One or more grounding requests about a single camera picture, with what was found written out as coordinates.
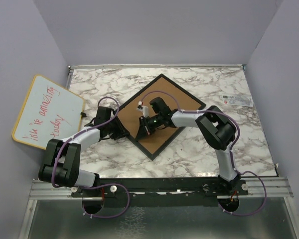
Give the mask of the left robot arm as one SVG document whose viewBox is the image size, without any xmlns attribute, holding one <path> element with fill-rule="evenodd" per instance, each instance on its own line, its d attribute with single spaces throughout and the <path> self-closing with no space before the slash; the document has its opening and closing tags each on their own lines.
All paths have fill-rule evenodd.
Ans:
<svg viewBox="0 0 299 239">
<path fill-rule="evenodd" d="M 82 130 L 65 139 L 51 139 L 46 146 L 38 178 L 54 187 L 81 187 L 88 196 L 100 191 L 100 176 L 80 169 L 80 155 L 88 147 L 107 139 L 129 135 L 117 117 L 118 110 L 99 107 Z"/>
</svg>

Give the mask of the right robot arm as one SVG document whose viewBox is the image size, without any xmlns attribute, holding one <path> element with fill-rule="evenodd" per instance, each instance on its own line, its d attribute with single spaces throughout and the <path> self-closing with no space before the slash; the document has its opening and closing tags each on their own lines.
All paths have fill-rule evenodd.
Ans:
<svg viewBox="0 0 299 239">
<path fill-rule="evenodd" d="M 138 103 L 137 110 L 143 115 L 139 117 L 139 130 L 135 140 L 152 135 L 162 125 L 170 128 L 198 128 L 208 145 L 216 152 L 220 191 L 225 195 L 230 195 L 237 189 L 240 176 L 235 169 L 231 149 L 236 141 L 235 134 L 239 131 L 228 116 L 216 106 L 201 111 L 171 110 L 161 97 L 154 98 L 150 106 L 155 112 L 152 117 L 149 116 L 148 107 L 144 106 L 142 101 Z"/>
</svg>

